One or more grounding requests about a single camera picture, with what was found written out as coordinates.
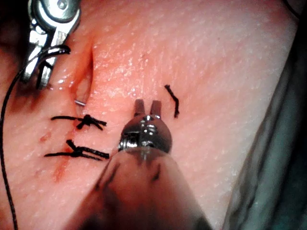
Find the right arm needle driver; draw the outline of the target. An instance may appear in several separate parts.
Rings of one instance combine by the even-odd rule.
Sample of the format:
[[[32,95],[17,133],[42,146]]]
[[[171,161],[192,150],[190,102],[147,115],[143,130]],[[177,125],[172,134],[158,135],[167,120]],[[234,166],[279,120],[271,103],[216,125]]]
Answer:
[[[80,3],[79,0],[30,0],[28,12],[44,31],[59,29],[69,34],[80,23]]]

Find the left arm needle driver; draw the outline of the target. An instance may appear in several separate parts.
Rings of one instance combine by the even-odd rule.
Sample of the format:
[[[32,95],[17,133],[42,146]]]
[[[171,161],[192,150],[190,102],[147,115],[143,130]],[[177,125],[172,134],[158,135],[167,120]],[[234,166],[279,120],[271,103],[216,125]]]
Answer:
[[[168,153],[172,148],[172,136],[159,115],[138,115],[123,128],[118,150],[135,147],[152,147]]]

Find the left arm needle driver jaw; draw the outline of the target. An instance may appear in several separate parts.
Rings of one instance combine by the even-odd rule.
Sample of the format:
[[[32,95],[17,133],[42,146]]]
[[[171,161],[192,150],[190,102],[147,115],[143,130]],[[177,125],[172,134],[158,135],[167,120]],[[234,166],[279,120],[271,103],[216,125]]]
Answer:
[[[161,108],[162,108],[161,101],[153,100],[152,105],[151,105],[150,115],[153,115],[156,118],[160,118],[161,117]]]
[[[144,100],[136,99],[134,104],[134,117],[145,114]]]

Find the right arm needle driver jaw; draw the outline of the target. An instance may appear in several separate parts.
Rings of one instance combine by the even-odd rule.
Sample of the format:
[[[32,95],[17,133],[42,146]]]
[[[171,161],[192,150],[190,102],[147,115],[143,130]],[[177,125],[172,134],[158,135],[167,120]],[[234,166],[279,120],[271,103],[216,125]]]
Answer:
[[[67,33],[56,29],[51,38],[47,39],[48,43],[45,48],[64,44],[67,36]],[[39,90],[47,86],[56,60],[56,57],[49,57],[45,59],[43,57],[40,58],[40,61],[42,62],[39,66],[39,75],[37,80],[37,88]]]
[[[47,46],[48,38],[50,38],[48,32],[39,23],[30,23],[29,47],[25,59],[26,68],[21,76],[22,82],[29,82],[35,75],[38,77],[40,66],[38,53]]]

